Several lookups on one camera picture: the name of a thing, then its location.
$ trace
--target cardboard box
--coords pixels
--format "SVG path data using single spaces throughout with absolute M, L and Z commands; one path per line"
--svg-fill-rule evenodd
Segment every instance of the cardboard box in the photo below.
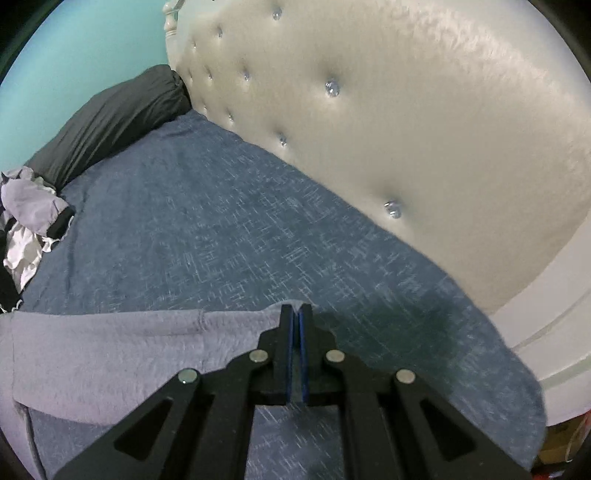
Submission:
M 591 412 L 548 427 L 546 441 L 538 457 L 546 465 L 572 460 L 590 430 Z

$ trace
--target blue blanket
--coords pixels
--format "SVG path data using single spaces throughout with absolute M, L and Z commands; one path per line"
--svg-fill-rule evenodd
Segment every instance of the blue blanket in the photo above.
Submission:
M 272 154 L 191 111 L 63 196 L 75 220 L 43 258 L 23 310 L 261 310 L 307 300 L 342 349 L 427 377 L 531 465 L 544 437 L 541 390 L 486 316 L 432 262 Z M 30 414 L 49 477 L 103 431 Z M 257 413 L 248 478 L 342 476 L 334 411 Z

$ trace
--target black fabric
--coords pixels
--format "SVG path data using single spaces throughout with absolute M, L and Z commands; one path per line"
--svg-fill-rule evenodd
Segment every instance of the black fabric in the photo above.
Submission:
M 4 257 L 6 257 L 6 232 L 0 230 L 0 259 Z M 2 311 L 11 312 L 17 307 L 20 300 L 21 296 L 17 292 L 12 276 L 4 265 L 0 264 L 0 307 L 2 307 Z
M 70 218 L 74 216 L 74 209 L 66 207 L 56 218 L 56 221 L 47 229 L 47 236 L 54 240 L 59 240 L 68 230 Z
M 90 166 L 190 108 L 181 77 L 168 65 L 156 65 L 92 97 L 26 165 L 61 190 Z

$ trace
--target upholstered headboard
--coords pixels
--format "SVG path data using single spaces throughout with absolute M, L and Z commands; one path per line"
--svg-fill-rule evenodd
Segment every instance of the upholstered headboard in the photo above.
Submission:
M 182 3 L 167 52 L 194 109 L 446 270 L 547 382 L 551 421 L 591 406 L 551 398 L 591 346 L 537 343 L 591 292 L 591 87 L 527 0 Z

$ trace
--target clothing pile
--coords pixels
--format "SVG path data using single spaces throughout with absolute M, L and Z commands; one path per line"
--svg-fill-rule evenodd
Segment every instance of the clothing pile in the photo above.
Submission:
M 32 169 L 0 174 L 0 309 L 17 310 L 43 252 L 67 233 L 74 210 Z

